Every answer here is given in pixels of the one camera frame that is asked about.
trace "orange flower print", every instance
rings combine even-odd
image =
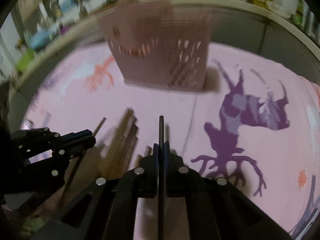
[[[109,85],[110,87],[114,86],[113,77],[108,71],[108,67],[112,62],[114,62],[114,57],[110,56],[107,58],[102,65],[96,64],[94,66],[94,72],[91,76],[88,76],[84,81],[84,87],[87,87],[90,92],[97,91],[98,87],[102,84],[102,80],[105,76],[109,78]]]
[[[307,182],[307,176],[305,174],[304,170],[301,170],[299,172],[299,178],[298,178],[298,183],[299,183],[299,187],[303,187],[303,185]]]

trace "green container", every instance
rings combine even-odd
[[[20,61],[16,63],[16,69],[19,72],[23,72],[34,58],[35,58],[35,54],[33,50],[28,49],[27,52],[22,56]]]

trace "black mechanical arm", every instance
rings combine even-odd
[[[170,153],[160,117],[159,144],[120,179],[98,178],[39,229],[33,240],[132,240],[138,198],[158,196],[158,240],[164,203],[184,197],[190,240],[289,240],[279,225],[224,178],[202,178]]]
[[[1,196],[37,192],[40,204],[64,185],[65,170],[69,160],[78,157],[94,146],[96,140],[89,130],[61,136],[49,128],[19,130],[2,144],[0,164]],[[29,158],[46,151],[52,157],[31,163]]]

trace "black metal rod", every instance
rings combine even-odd
[[[159,118],[159,146],[162,152],[163,152],[163,145],[164,145],[164,118],[163,118],[163,115],[161,115]]]
[[[159,118],[159,152],[158,152],[158,240],[163,240],[164,231],[164,118]]]

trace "bundle of wooden sticks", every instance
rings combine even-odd
[[[98,166],[101,177],[107,180],[118,179],[127,172],[132,153],[138,141],[136,122],[137,118],[134,116],[134,111],[127,108],[116,128],[106,158],[101,160]]]

